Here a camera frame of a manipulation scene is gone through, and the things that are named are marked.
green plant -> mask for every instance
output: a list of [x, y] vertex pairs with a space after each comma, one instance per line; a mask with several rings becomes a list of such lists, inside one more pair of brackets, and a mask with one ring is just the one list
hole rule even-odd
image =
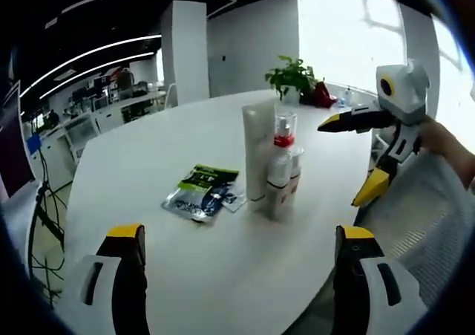
[[293, 86], [300, 94], [309, 94], [315, 87], [315, 77], [313, 75], [313, 68], [302, 65], [302, 59], [289, 58], [288, 56], [279, 55], [279, 59], [286, 62], [283, 68], [271, 69], [266, 74], [266, 81], [269, 81], [272, 88], [274, 88], [280, 95], [287, 95], [289, 87]]

potted plant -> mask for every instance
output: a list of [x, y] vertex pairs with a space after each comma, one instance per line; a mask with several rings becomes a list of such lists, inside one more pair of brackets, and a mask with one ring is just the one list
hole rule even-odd
[[279, 59], [285, 61], [286, 66], [271, 69], [266, 74], [266, 81], [279, 93], [281, 101], [289, 96], [286, 102], [298, 103], [301, 95], [311, 94], [315, 87], [313, 68], [304, 67], [302, 59], [293, 60], [283, 55], [279, 55]]

robotic arm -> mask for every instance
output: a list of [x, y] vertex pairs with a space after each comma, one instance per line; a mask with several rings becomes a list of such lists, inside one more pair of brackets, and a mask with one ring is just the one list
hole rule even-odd
[[382, 195], [397, 173], [397, 166], [412, 152], [420, 150], [419, 126], [426, 115], [426, 96], [429, 78], [419, 63], [410, 60], [408, 65], [383, 65], [376, 69], [378, 100], [351, 111], [331, 116], [319, 131], [356, 131], [383, 129], [396, 125], [393, 142], [378, 159], [353, 206], [361, 206]]

tube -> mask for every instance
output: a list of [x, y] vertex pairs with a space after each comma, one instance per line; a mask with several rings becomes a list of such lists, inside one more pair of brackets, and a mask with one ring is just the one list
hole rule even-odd
[[267, 171], [272, 157], [277, 99], [243, 107], [246, 143], [246, 196], [249, 209], [266, 206]]

black ceiling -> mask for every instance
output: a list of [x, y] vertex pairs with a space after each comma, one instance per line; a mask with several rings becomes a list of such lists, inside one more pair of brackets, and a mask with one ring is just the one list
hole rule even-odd
[[[65, 13], [62, 13], [65, 8], [82, 0], [9, 1], [21, 2], [14, 10], [8, 7], [8, 12], [13, 14], [6, 25], [14, 32], [15, 75], [21, 79], [22, 90], [25, 90], [43, 74], [81, 53], [125, 39], [159, 33], [160, 16], [173, 0], [96, 0]], [[189, 1], [204, 1], [208, 14], [229, 3], [229, 0]], [[254, 1], [260, 0], [237, 0], [227, 10]], [[421, 4], [421, 0], [399, 1], [418, 10], [430, 9]], [[45, 25], [53, 19], [57, 22], [45, 29]], [[106, 62], [156, 51], [160, 43], [160, 39], [128, 43], [71, 63], [31, 88], [22, 98], [22, 108], [35, 108], [38, 98], [58, 84], [54, 77], [70, 68], [79, 74]]]

